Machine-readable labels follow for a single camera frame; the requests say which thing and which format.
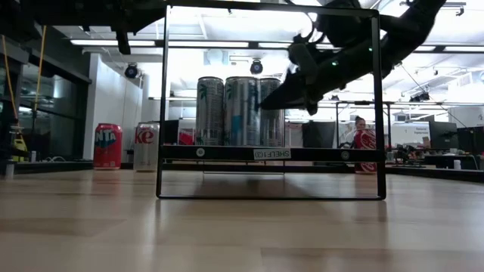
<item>security camera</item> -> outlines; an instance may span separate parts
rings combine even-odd
[[[131,64],[128,64],[128,67],[124,71],[124,75],[128,79],[136,79],[141,75],[141,73],[140,73],[139,69],[137,68],[137,64],[131,63]]]
[[[262,66],[262,63],[260,62],[260,60],[254,60],[252,62],[252,65],[250,66],[250,72],[253,75],[259,75],[260,73],[262,73],[263,69],[264,67]]]

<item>shelf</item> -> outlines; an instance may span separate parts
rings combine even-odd
[[[211,161],[384,162],[379,150],[163,146],[164,159]]]

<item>silver can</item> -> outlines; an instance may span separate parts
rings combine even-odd
[[[135,158],[133,169],[143,172],[155,172],[158,166],[158,142],[160,124],[140,122],[135,133]]]
[[[260,84],[253,77],[225,81],[225,140],[228,146],[260,145]]]
[[[224,82],[203,77],[197,84],[197,121],[195,144],[221,146],[223,143]]]
[[[261,100],[268,97],[280,85],[279,79],[261,79]],[[261,145],[282,147],[284,145],[284,110],[261,110],[260,115]]]

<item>red soda can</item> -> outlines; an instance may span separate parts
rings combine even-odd
[[[355,135],[355,147],[361,150],[376,150],[377,137],[373,129],[359,129]],[[357,173],[376,173],[377,164],[374,162],[363,162],[355,164]]]
[[[94,168],[119,169],[123,156],[123,130],[114,124],[99,124],[95,131]]]

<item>wooden floor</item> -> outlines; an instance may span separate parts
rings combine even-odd
[[[85,171],[0,181],[0,270],[484,271],[478,184],[388,176],[386,202],[158,201],[154,178]],[[358,195],[376,186],[354,175],[281,179],[163,177],[171,194],[223,193],[218,184],[232,195]]]

